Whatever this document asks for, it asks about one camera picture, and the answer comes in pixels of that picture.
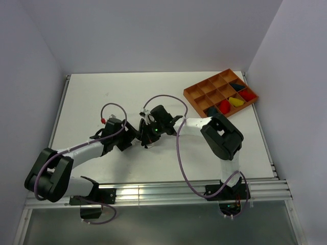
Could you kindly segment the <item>navy patterned sock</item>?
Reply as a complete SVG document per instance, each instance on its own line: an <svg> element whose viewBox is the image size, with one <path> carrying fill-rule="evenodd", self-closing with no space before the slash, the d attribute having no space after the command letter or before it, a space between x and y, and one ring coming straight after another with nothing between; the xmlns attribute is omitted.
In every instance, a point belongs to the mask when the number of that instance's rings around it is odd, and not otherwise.
<svg viewBox="0 0 327 245"><path fill-rule="evenodd" d="M207 116L213 117L218 113L217 109L215 107L209 107L207 110Z"/></svg>

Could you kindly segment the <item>red Christmas sock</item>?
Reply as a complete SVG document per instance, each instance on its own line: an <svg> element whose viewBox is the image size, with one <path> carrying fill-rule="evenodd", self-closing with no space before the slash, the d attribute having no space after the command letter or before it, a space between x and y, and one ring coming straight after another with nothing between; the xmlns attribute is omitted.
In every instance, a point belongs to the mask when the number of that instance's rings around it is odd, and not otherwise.
<svg viewBox="0 0 327 245"><path fill-rule="evenodd" d="M219 110L220 110L220 112L222 113L222 114L227 114L227 113L229 113L230 112L230 110L231 110L231 107L230 107L230 103L229 103L229 101L227 101L227 100L223 100L221 103L220 103L220 105L219 105Z"/></svg>

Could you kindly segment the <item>black white striped sock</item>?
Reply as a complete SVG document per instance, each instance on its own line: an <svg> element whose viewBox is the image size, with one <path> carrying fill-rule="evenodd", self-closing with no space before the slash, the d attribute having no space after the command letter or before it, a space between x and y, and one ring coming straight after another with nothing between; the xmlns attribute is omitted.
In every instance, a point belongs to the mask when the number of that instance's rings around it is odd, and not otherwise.
<svg viewBox="0 0 327 245"><path fill-rule="evenodd" d="M146 124L144 119L141 119L139 122L139 137L137 138L141 142L141 146L144 146L146 149L149 145L155 143L160 139L160 133L158 126L155 122Z"/></svg>

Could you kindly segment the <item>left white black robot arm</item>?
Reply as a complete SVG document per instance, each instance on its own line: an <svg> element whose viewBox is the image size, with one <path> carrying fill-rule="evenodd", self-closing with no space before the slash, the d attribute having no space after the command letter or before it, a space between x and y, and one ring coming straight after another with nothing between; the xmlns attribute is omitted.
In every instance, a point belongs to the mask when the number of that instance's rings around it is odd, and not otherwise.
<svg viewBox="0 0 327 245"><path fill-rule="evenodd" d="M62 197L81 196L86 203L93 204L100 197L99 183L88 177L72 177L72 170L106 155L114 147L126 150L138 136L139 132L126 120L110 118L85 143L66 150L45 148L25 179L25 189L52 203Z"/></svg>

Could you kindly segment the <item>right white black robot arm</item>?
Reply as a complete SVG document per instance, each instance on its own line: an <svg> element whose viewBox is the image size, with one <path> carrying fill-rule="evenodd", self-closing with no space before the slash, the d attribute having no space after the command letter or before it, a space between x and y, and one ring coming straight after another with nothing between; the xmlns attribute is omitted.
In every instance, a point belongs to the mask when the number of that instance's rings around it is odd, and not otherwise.
<svg viewBox="0 0 327 245"><path fill-rule="evenodd" d="M162 134L176 137L176 154L181 174L196 195L208 199L222 193L225 198L232 199L238 194L242 181L246 180L239 165L244 136L223 114L217 112L206 118L187 118L185 115L173 117L163 105L158 105L146 113L143 135L155 142ZM200 194L188 180L180 155L180 137L184 135L204 138L214 155L220 159L221 180L216 192Z"/></svg>

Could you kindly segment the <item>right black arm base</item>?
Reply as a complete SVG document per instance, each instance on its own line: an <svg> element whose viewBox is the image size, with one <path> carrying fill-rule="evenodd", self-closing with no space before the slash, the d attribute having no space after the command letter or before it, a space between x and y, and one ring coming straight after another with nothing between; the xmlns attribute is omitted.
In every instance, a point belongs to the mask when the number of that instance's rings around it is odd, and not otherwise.
<svg viewBox="0 0 327 245"><path fill-rule="evenodd" d="M222 186L220 184L205 185L204 195L211 195L219 190ZM221 192L212 198L208 198L208 201L231 201L231 200L246 200L250 199L251 195L247 190L247 185L245 183L239 183L234 187L225 186Z"/></svg>

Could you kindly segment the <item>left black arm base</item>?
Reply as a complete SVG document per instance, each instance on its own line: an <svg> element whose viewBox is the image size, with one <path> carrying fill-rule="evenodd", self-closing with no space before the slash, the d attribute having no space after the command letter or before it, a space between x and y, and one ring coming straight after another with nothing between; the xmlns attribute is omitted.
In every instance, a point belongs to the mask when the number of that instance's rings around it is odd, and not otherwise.
<svg viewBox="0 0 327 245"><path fill-rule="evenodd" d="M104 224L115 219L116 188L100 188L87 197L73 196L69 199L70 206L80 209L80 217L89 224Z"/></svg>

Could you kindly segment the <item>orange compartment tray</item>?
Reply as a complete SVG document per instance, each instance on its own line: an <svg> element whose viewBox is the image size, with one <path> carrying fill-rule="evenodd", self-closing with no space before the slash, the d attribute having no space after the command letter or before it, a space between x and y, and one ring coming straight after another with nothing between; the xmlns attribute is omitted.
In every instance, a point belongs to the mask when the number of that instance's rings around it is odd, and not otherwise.
<svg viewBox="0 0 327 245"><path fill-rule="evenodd" d="M256 99L246 102L239 95L239 91L235 91L230 86L230 83L245 85L246 88L243 90L255 94ZM231 110L224 115L226 117L232 116L254 104L259 98L259 96L231 69L224 70L184 89L183 95L202 118L207 117L207 110L209 107L215 107L217 111L221 113L219 105L223 100L228 101L229 97L236 97L243 100L245 103L243 106L237 108L230 104Z"/></svg>

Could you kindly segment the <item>yellow rolled sock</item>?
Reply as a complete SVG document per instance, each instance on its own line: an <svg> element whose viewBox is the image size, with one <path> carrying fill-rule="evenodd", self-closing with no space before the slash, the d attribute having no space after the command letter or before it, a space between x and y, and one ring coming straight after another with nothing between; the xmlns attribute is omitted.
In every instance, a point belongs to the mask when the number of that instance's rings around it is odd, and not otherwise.
<svg viewBox="0 0 327 245"><path fill-rule="evenodd" d="M233 105L234 107L240 107L240 106L243 106L244 105L244 101L243 100L240 100L236 97L229 97L228 98L228 101L231 105Z"/></svg>

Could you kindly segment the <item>dark green rolled sock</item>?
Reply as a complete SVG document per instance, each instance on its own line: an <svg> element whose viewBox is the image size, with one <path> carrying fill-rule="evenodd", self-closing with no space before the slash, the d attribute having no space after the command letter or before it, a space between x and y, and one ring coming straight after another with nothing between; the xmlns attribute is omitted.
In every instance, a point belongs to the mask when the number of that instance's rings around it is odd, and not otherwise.
<svg viewBox="0 0 327 245"><path fill-rule="evenodd" d="M230 86L235 90L235 91L240 91L246 88L245 85L243 84L238 84L238 83L230 83Z"/></svg>

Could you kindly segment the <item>red rolled sock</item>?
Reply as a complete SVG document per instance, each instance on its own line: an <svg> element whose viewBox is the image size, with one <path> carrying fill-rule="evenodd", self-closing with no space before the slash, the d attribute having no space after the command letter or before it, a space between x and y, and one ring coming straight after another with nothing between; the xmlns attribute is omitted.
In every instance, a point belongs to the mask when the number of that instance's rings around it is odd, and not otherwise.
<svg viewBox="0 0 327 245"><path fill-rule="evenodd" d="M251 93L251 92L248 92L247 90L242 90L242 91L239 91L239 95L246 101L246 102L249 102L251 100L254 100L256 99L256 95Z"/></svg>

